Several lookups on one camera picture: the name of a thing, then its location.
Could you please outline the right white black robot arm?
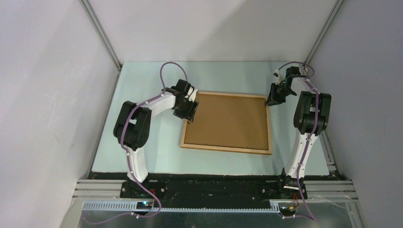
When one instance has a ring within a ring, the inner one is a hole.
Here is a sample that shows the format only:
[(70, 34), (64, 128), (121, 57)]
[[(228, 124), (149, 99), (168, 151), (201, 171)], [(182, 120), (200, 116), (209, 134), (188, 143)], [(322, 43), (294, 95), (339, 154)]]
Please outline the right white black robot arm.
[(277, 194), (284, 199), (303, 189), (306, 162), (318, 136), (327, 128), (332, 96), (319, 92), (299, 67), (291, 66), (282, 76), (280, 69), (274, 72), (275, 82), (270, 85), (266, 106), (280, 105), (286, 97), (298, 97), (293, 117), (296, 129), (291, 158), (282, 169), (276, 186)]

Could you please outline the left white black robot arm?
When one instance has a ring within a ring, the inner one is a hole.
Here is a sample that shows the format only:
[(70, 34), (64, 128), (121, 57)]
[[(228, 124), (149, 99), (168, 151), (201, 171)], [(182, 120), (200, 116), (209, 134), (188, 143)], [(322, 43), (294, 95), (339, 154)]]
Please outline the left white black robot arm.
[(152, 118), (173, 110), (174, 116), (192, 123), (199, 105), (196, 101), (198, 92), (189, 82), (180, 79), (176, 85), (164, 88), (160, 94), (139, 104), (130, 101), (122, 104), (113, 135), (125, 150), (128, 177), (135, 181), (132, 192), (137, 197), (144, 198), (150, 192), (150, 184), (144, 181), (149, 173), (144, 146), (149, 139)]

